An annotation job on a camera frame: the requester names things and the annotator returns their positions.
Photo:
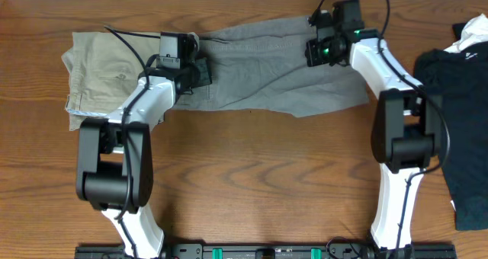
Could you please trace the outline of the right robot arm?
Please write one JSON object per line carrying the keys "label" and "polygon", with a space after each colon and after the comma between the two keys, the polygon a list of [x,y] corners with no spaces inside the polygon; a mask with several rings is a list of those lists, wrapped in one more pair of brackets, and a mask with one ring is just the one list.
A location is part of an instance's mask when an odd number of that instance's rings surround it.
{"label": "right robot arm", "polygon": [[373,246],[363,257],[415,258],[410,225],[416,194],[430,161],[448,136],[441,96],[428,94],[388,49],[382,32],[367,29],[359,0],[317,8],[309,17],[316,38],[306,44],[309,67],[349,66],[377,99],[371,149],[380,167],[377,212],[370,228]]}

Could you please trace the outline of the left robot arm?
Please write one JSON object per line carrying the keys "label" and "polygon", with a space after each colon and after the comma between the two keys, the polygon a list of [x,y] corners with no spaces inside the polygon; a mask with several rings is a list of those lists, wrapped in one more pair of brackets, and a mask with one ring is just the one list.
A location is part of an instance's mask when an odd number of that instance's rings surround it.
{"label": "left robot arm", "polygon": [[149,205],[153,190],[150,134],[177,100],[210,85],[195,33],[162,32],[159,51],[139,58],[136,88],[116,110],[79,128],[76,193],[108,218],[123,243],[80,246],[77,258],[167,258],[165,233]]}

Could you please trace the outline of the grey shorts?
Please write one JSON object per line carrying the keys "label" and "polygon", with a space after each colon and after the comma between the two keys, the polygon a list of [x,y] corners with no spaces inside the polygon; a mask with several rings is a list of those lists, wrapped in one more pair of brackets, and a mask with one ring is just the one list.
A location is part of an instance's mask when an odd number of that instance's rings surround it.
{"label": "grey shorts", "polygon": [[369,102],[353,69],[309,67],[306,43],[316,36],[306,17],[242,24],[200,35],[200,54],[212,74],[208,86],[176,102],[179,110],[262,109],[308,117]]}

